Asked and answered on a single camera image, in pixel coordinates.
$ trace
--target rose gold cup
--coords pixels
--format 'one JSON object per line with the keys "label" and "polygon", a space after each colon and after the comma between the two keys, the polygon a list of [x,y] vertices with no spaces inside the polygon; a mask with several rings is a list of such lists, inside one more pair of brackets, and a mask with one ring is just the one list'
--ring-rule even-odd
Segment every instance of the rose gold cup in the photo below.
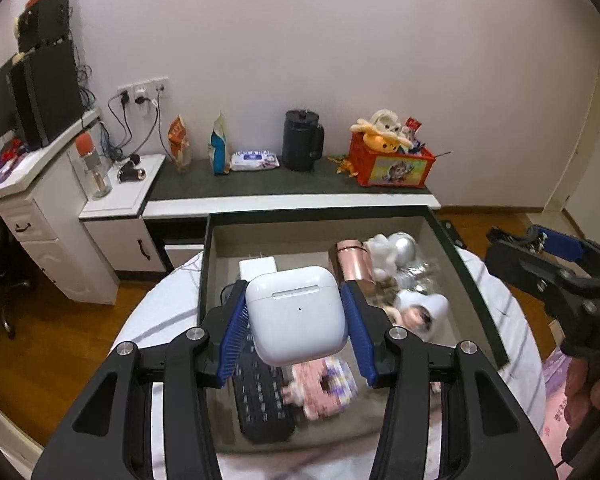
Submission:
{"label": "rose gold cup", "polygon": [[356,280],[363,294],[373,293],[376,282],[371,273],[371,257],[364,245],[358,240],[343,240],[336,249],[344,279]]}

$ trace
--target red storage box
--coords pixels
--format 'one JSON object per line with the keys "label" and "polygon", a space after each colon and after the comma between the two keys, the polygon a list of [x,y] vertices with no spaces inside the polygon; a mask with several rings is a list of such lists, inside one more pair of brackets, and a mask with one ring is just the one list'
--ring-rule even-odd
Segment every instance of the red storage box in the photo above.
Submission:
{"label": "red storage box", "polygon": [[360,186],[424,187],[436,157],[422,148],[422,155],[378,153],[370,150],[362,137],[352,134],[349,160],[358,172]]}

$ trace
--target metal screw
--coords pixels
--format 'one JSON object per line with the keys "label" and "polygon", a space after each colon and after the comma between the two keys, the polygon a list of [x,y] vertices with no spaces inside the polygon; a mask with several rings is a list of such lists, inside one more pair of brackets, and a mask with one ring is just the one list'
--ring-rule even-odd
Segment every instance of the metal screw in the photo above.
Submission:
{"label": "metal screw", "polygon": [[116,352],[119,355],[129,355],[134,350],[134,344],[129,341],[124,341],[116,346]]}
{"label": "metal screw", "polygon": [[407,332],[401,326],[394,326],[389,330],[389,336],[391,336],[392,339],[405,339],[408,335],[409,332]]}
{"label": "metal screw", "polygon": [[200,328],[199,326],[195,326],[193,328],[189,328],[187,330],[187,339],[191,339],[192,341],[197,341],[198,339],[202,339],[205,336],[205,329]]}
{"label": "metal screw", "polygon": [[591,300],[584,300],[582,302],[582,305],[584,306],[584,309],[589,312],[590,314],[595,314],[596,311],[598,310],[598,308],[596,307],[596,304],[593,303],[593,301]]}
{"label": "metal screw", "polygon": [[460,343],[460,349],[465,354],[475,354],[478,351],[478,345],[473,341],[462,341]]}

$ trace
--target black keyboard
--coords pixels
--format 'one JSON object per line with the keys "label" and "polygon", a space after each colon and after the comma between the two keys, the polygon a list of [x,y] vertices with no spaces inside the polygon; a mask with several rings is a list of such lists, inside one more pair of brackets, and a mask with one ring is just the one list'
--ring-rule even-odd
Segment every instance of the black keyboard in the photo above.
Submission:
{"label": "black keyboard", "polygon": [[296,424],[289,407],[282,402],[282,368],[269,366],[258,357],[250,330],[232,380],[244,437],[252,444],[288,440]]}

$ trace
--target speaker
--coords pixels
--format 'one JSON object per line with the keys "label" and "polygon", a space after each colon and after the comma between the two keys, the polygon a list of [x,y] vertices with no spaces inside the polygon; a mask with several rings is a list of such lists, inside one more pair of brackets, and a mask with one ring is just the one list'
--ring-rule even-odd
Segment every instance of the speaker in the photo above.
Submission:
{"label": "speaker", "polygon": [[71,41],[43,46],[15,64],[8,76],[18,135],[38,150],[84,112]]}
{"label": "speaker", "polygon": [[69,0],[38,0],[16,24],[18,49],[28,52],[69,39]]}

